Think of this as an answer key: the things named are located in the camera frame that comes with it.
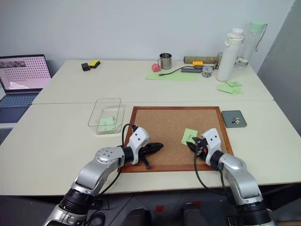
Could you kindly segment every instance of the laptop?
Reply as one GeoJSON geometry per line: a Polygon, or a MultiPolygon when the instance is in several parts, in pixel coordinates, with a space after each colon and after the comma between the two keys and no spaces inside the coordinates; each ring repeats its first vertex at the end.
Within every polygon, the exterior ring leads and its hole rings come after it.
{"type": "Polygon", "coordinates": [[[51,76],[45,56],[0,56],[0,123],[18,122],[51,76]]]}

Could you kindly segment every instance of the pink eraser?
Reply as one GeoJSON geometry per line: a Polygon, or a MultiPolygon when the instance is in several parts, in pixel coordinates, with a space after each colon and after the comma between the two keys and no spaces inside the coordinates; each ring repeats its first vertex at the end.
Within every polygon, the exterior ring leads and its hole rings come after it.
{"type": "Polygon", "coordinates": [[[151,68],[152,68],[152,71],[153,71],[153,72],[159,72],[159,71],[161,71],[161,68],[159,67],[158,64],[153,64],[153,65],[151,66],[151,68]]]}

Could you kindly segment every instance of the stainless steel mug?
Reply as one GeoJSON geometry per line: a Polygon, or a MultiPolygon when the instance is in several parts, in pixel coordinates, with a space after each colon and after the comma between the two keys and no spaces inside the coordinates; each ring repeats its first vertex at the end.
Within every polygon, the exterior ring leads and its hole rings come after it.
{"type": "Polygon", "coordinates": [[[171,54],[161,53],[158,59],[158,66],[163,70],[169,70],[171,68],[171,54]]]}

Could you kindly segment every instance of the cork board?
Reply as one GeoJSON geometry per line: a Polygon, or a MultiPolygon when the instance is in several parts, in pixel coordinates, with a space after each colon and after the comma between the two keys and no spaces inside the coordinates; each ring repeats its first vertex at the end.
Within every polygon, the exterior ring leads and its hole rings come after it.
{"type": "MultiPolygon", "coordinates": [[[[131,124],[143,127],[148,131],[151,141],[164,145],[155,154],[146,158],[150,169],[144,163],[125,164],[122,172],[160,172],[160,171],[192,171],[194,153],[181,144],[186,128],[198,131],[198,137],[208,129],[216,128],[220,138],[222,151],[233,154],[229,138],[219,107],[150,107],[135,106],[131,124]]],[[[132,131],[129,129],[125,144],[128,143],[132,131]]],[[[212,170],[204,161],[197,159],[198,170],[212,170]]]]}

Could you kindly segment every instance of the green sticky note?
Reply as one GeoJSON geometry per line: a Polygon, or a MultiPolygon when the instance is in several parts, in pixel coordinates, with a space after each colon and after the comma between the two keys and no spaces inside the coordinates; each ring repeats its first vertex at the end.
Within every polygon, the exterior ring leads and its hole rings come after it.
{"type": "Polygon", "coordinates": [[[226,82],[229,86],[241,86],[238,81],[227,81],[226,82]]]}
{"type": "Polygon", "coordinates": [[[186,128],[181,143],[184,145],[187,145],[186,141],[194,143],[192,138],[196,137],[197,135],[198,135],[197,130],[186,128]]]}
{"type": "Polygon", "coordinates": [[[217,89],[223,92],[233,93],[233,87],[229,86],[227,83],[219,84],[217,89]]]}
{"type": "Polygon", "coordinates": [[[118,126],[119,123],[115,122],[113,117],[101,118],[99,120],[97,134],[113,132],[118,128],[118,126]]]}
{"type": "Polygon", "coordinates": [[[243,94],[243,90],[242,90],[241,86],[233,86],[232,89],[233,89],[233,92],[231,94],[233,94],[233,95],[243,94]]]}
{"type": "Polygon", "coordinates": [[[170,73],[171,71],[160,71],[160,72],[153,72],[149,70],[146,74],[146,79],[151,80],[166,80],[166,81],[197,81],[198,80],[198,73],[182,73],[174,72],[172,74],[159,76],[159,74],[170,73]]]}

